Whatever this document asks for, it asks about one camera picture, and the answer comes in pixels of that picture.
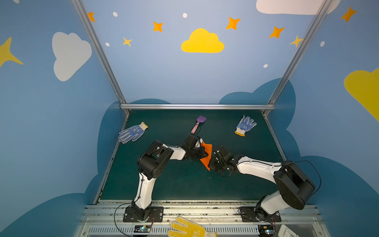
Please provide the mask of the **orange square paper sheet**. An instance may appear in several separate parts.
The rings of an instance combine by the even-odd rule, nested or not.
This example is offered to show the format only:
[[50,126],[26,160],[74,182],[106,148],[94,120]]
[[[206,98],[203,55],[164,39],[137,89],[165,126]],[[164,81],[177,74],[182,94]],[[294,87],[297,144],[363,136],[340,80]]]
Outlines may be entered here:
[[204,158],[200,159],[200,161],[203,163],[203,165],[207,168],[208,171],[210,171],[210,160],[212,158],[212,144],[206,144],[204,142],[201,143],[201,147],[205,149],[205,153],[207,154]]

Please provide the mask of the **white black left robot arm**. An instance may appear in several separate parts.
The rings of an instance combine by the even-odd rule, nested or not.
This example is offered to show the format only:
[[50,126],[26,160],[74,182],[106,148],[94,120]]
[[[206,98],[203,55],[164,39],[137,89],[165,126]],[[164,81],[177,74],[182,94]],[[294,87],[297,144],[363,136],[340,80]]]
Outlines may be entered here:
[[131,203],[131,211],[137,220],[145,221],[149,218],[156,179],[170,160],[202,160],[207,166],[211,153],[212,145],[205,144],[203,139],[193,134],[188,135],[182,146],[170,146],[158,140],[154,141],[137,162],[139,184],[136,197]]

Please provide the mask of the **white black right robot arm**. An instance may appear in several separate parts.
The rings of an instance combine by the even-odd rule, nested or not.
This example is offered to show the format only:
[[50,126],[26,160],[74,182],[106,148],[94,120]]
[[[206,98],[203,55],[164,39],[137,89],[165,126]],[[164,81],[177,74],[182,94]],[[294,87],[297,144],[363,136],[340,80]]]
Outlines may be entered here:
[[271,163],[248,156],[233,156],[224,146],[213,150],[210,169],[224,173],[238,172],[256,176],[274,183],[278,191],[262,197],[253,209],[252,219],[268,221],[278,211],[288,207],[302,210],[316,187],[311,179],[293,161]]

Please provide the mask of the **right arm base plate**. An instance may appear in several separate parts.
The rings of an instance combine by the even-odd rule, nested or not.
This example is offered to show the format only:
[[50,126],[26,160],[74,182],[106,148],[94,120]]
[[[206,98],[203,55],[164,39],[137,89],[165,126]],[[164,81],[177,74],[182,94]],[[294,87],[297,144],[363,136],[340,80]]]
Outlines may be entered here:
[[281,222],[279,212],[267,214],[263,209],[256,209],[254,206],[242,206],[238,209],[238,214],[243,222]]

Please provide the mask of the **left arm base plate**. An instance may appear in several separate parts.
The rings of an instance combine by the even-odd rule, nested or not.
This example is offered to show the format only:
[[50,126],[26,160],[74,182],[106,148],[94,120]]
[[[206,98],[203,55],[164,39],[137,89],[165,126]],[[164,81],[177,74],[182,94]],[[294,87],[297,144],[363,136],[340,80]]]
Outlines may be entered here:
[[127,207],[124,216],[124,223],[133,223],[133,222],[162,222],[164,214],[163,206],[148,207],[145,210],[141,210],[138,207]]

